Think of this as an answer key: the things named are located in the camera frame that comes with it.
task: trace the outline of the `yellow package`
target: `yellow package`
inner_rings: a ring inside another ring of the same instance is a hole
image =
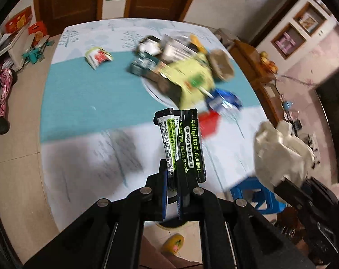
[[[181,110],[193,108],[194,104],[205,100],[205,96],[199,88],[208,92],[214,89],[212,72],[203,53],[171,63],[162,69],[161,74],[181,87],[181,98],[178,106]]]

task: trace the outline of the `cable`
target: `cable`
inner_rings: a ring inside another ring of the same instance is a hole
[[[290,76],[286,76],[286,75],[277,75],[277,76],[278,77],[288,78],[288,79],[291,79],[293,81],[296,81],[297,83],[300,83],[300,84],[303,84],[303,85],[307,85],[307,86],[320,86],[320,84],[303,82],[301,80],[298,80],[296,78],[293,78],[293,77],[290,77]]]
[[[200,265],[203,265],[203,264],[196,264],[196,265],[191,265],[191,266],[181,267],[181,268],[177,268],[177,269],[186,269],[186,268],[192,268],[192,267],[196,267],[196,266],[200,266]],[[139,267],[146,268],[146,269],[152,269],[151,267],[147,267],[147,266],[143,266],[143,265],[140,265]]]

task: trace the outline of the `shelf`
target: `shelf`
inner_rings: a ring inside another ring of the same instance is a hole
[[[310,36],[326,21],[326,18],[310,2],[307,2],[293,19]]]
[[[285,26],[282,31],[280,31],[277,36],[271,41],[272,45],[280,53],[280,55],[287,59],[290,57],[297,49],[306,42],[305,38],[292,26],[288,24]]]

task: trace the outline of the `small box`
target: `small box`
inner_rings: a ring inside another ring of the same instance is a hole
[[[5,28],[7,33],[13,33],[26,25],[32,19],[31,6],[23,9],[12,17],[9,22],[6,23]]]
[[[35,24],[29,27],[29,34],[34,33],[35,38],[32,43],[32,46],[36,46],[39,41],[47,35],[47,29],[43,21],[37,21]]]
[[[149,53],[137,53],[129,69],[132,74],[145,77],[145,74],[148,71],[153,71],[158,63],[159,59]]]

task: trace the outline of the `brown package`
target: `brown package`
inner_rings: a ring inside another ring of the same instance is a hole
[[[224,50],[214,49],[209,54],[209,62],[212,67],[213,78],[229,81],[234,78],[234,69]]]

